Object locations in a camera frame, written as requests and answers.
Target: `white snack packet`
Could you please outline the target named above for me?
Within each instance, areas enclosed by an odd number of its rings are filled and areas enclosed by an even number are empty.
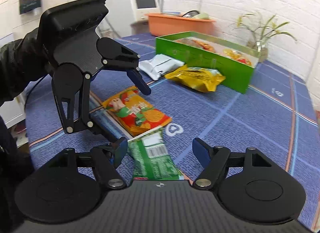
[[[184,62],[163,54],[158,54],[150,60],[139,62],[139,68],[153,80],[158,80],[162,75],[172,72],[183,65]]]

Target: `blue tablecloth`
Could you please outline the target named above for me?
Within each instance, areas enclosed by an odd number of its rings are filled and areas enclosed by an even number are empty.
[[[155,38],[139,34],[118,42],[136,51],[141,60],[155,55]],[[320,139],[316,116],[305,83],[269,61],[258,64],[246,94],[225,86],[215,93],[198,93],[171,81],[161,79],[151,83],[152,94],[143,96],[180,125],[183,133],[168,136],[165,144],[174,163],[194,180],[202,167],[191,150],[194,137],[209,145],[224,145],[233,151],[245,151],[254,146],[286,169],[305,188],[307,201],[300,221],[311,228],[317,221],[320,190]],[[101,71],[91,84],[90,107],[92,118],[120,137],[130,136],[101,108],[100,103],[132,86],[125,73]],[[66,135],[62,131],[51,91],[51,77],[47,76],[30,95],[26,106],[26,124],[30,152],[36,167],[40,167],[63,148],[88,151],[95,145],[107,143],[101,135],[82,131]],[[80,169],[91,175],[90,169]],[[132,178],[133,161],[126,156],[119,173]],[[229,174],[239,172],[230,169]]]

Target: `white appliance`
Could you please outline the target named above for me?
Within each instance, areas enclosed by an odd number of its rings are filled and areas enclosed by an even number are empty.
[[[149,32],[147,13],[160,13],[158,0],[107,0],[106,21],[120,37]]]

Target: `plastic bag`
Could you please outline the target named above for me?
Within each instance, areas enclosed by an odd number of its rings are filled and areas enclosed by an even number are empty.
[[[163,54],[155,55],[151,60],[139,62],[139,68],[153,80],[158,80],[162,75],[174,71],[183,65],[184,62]]]
[[[164,77],[204,93],[215,91],[217,85],[226,79],[216,69],[189,68],[187,65],[164,75]]]
[[[242,53],[239,52],[239,51],[235,51],[235,50],[232,50],[232,49],[229,49],[229,48],[225,48],[223,50],[223,52],[228,56],[230,57],[231,59],[235,60],[235,61],[239,61],[243,64],[246,64],[248,66],[252,66],[251,64],[251,61],[244,58]]]
[[[168,154],[162,132],[158,126],[128,140],[128,153],[135,162],[134,180],[184,180]]]
[[[196,48],[202,48],[207,51],[216,53],[216,50],[214,49],[214,47],[212,45],[210,45],[208,42],[206,42],[205,40],[198,40],[198,39],[195,39],[192,37],[188,37],[188,38],[182,38],[179,40],[175,40],[175,42],[186,44],[186,45],[196,47]]]
[[[102,105],[113,113],[118,122],[133,136],[171,122],[172,118],[154,108],[139,96],[138,92],[138,89],[132,86],[110,97]]]

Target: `black jacket sleeve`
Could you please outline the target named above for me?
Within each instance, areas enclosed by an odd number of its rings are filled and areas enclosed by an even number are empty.
[[[11,101],[29,84],[45,76],[47,60],[39,47],[38,29],[24,39],[15,40],[0,49],[0,106]]]

